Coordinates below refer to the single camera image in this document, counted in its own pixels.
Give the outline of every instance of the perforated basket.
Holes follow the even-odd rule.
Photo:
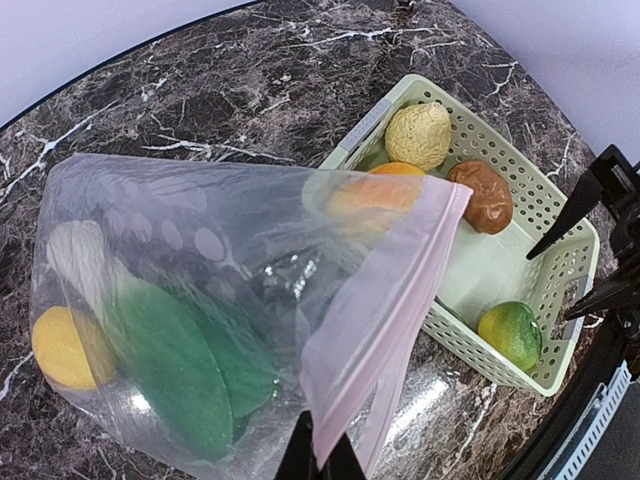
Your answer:
[[[510,225],[517,255],[524,255],[557,218],[566,197],[509,142],[464,105],[438,86],[418,75],[403,78],[349,132],[320,169],[363,170],[389,161],[384,148],[384,132],[395,112],[407,105],[438,102],[450,114],[453,140],[442,168],[429,172],[446,176],[458,162],[477,158],[486,162],[508,183],[514,200]],[[598,234],[586,220],[581,221],[563,239],[549,248],[525,275],[513,278],[518,298],[537,314],[543,333],[542,358],[533,369],[523,372],[482,340],[475,328],[479,316],[459,315],[450,305],[436,302],[423,329],[445,348],[464,360],[489,380],[505,386],[554,395],[562,384],[580,335],[583,319],[556,323],[560,309],[568,301],[580,298],[591,288],[600,244]],[[479,258],[469,264],[465,281],[473,281],[481,272]]]

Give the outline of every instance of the marble table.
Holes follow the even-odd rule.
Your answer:
[[[565,191],[593,158],[518,63],[443,0],[259,3],[117,58],[0,132],[0,478],[188,478],[119,446],[33,360],[30,267],[52,166],[84,151],[315,167],[410,72],[455,95]],[[592,220],[608,238],[604,218]],[[600,275],[612,266],[605,245]],[[553,402],[491,385],[421,334],[376,478],[490,479]]]

